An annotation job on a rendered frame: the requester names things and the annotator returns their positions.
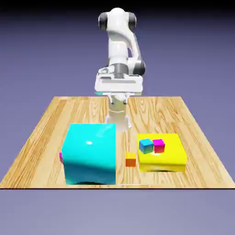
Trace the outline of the small orange cube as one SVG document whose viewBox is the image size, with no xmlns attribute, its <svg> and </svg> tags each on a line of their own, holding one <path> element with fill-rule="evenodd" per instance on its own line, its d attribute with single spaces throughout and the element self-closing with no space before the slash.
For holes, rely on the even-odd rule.
<svg viewBox="0 0 235 235">
<path fill-rule="evenodd" d="M 136 167 L 136 153 L 126 152 L 125 166 L 126 167 Z"/>
</svg>

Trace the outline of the large cyan box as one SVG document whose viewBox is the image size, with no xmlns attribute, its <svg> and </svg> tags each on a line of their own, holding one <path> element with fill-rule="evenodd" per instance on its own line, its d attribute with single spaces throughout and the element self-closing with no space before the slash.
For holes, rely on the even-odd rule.
<svg viewBox="0 0 235 235">
<path fill-rule="evenodd" d="M 67 185 L 116 183 L 116 125 L 72 123 L 62 145 Z"/>
</svg>

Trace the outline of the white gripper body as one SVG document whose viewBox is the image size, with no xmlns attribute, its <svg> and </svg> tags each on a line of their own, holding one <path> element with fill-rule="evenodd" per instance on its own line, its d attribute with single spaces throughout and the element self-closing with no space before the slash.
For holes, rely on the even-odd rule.
<svg viewBox="0 0 235 235">
<path fill-rule="evenodd" d="M 143 91 L 143 77 L 127 74 L 124 74 L 123 76 L 124 78 L 116 78 L 113 73 L 98 73 L 95 80 L 96 93 L 125 93 L 140 95 Z"/>
</svg>

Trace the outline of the large yellow box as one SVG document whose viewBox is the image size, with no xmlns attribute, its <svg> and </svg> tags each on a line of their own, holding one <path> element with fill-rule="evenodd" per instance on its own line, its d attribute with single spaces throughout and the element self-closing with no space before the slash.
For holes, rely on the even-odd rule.
<svg viewBox="0 0 235 235">
<path fill-rule="evenodd" d="M 165 143 L 163 153 L 143 154 L 139 150 L 139 140 L 141 139 L 162 139 Z M 139 170 L 141 172 L 183 172 L 185 171 L 187 155 L 178 134 L 137 134 L 137 150 Z"/>
</svg>

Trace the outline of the small blue cube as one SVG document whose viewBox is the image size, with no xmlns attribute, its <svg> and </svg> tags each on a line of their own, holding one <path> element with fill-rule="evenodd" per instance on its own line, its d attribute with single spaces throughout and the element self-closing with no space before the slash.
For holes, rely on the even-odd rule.
<svg viewBox="0 0 235 235">
<path fill-rule="evenodd" d="M 153 142 L 148 138 L 139 140 L 139 150 L 143 154 L 153 152 Z"/>
</svg>

